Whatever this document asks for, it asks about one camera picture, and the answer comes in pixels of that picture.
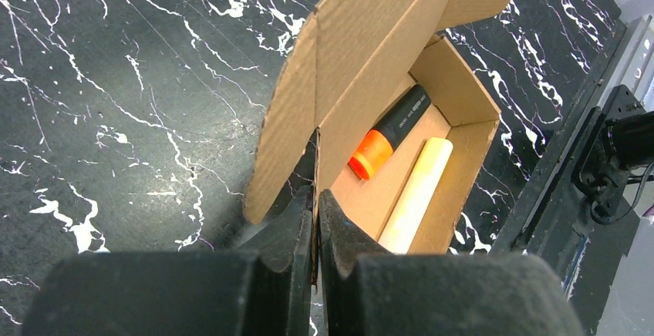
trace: cardboard box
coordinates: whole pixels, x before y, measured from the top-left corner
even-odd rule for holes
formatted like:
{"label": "cardboard box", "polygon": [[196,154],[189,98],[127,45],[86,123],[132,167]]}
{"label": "cardboard box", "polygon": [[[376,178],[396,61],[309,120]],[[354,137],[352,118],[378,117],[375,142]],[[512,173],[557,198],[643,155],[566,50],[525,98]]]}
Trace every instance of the cardboard box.
{"label": "cardboard box", "polygon": [[[316,187],[378,238],[428,136],[454,151],[410,252],[444,252],[497,128],[499,110],[447,40],[433,33],[490,17],[509,0],[321,0],[278,78],[245,195],[261,221],[318,128]],[[347,162],[361,139],[417,81],[434,107],[368,183]]]}

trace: black marble surface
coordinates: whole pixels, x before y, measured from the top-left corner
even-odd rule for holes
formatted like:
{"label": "black marble surface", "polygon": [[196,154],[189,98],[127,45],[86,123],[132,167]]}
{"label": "black marble surface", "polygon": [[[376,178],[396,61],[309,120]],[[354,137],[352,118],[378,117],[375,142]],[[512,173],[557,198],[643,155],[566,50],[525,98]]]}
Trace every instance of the black marble surface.
{"label": "black marble surface", "polygon": [[[254,233],[259,126],[317,1],[0,0],[0,334],[63,257]],[[503,111],[450,251],[490,250],[618,14],[513,0],[447,31]]]}

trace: highlighter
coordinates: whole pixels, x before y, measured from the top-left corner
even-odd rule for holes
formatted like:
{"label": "highlighter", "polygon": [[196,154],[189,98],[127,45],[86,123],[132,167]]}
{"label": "highlighter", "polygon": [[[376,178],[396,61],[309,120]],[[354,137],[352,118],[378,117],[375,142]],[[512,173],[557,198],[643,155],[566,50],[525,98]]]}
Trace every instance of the highlighter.
{"label": "highlighter", "polygon": [[349,167],[362,180],[370,180],[397,150],[406,135],[431,105],[425,89],[415,85],[366,134],[349,160]]}

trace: black metal bracket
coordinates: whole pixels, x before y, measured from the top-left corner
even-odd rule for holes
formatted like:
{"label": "black metal bracket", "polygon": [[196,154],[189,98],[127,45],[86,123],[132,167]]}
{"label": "black metal bracket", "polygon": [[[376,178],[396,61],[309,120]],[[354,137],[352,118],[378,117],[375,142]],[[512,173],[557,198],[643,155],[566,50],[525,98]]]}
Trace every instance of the black metal bracket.
{"label": "black metal bracket", "polygon": [[626,86],[615,87],[599,113],[575,166],[572,182],[589,198],[594,210],[591,217],[598,224],[610,224],[615,221],[616,214],[622,213],[616,207],[620,204],[630,174],[607,144],[605,136],[608,128],[616,120],[644,112]]}

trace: corrugated cardboard edge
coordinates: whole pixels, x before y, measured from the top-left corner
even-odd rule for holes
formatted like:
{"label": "corrugated cardboard edge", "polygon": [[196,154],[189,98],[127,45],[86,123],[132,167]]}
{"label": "corrugated cardboard edge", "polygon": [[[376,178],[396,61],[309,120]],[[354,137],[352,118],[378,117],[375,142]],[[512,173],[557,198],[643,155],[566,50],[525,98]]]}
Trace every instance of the corrugated cardboard edge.
{"label": "corrugated cardboard edge", "polygon": [[315,129],[317,30],[311,14],[280,71],[261,125],[255,168],[244,201],[245,217],[252,223],[261,222],[268,212]]}
{"label": "corrugated cardboard edge", "polygon": [[[356,78],[361,76],[362,68],[374,61],[373,56],[379,47],[393,34],[398,22],[416,1],[321,1],[317,14],[319,70],[316,73],[316,124],[327,117]],[[423,11],[423,14],[430,16],[433,13]],[[437,23],[437,20],[434,21],[428,29],[433,29]]]}

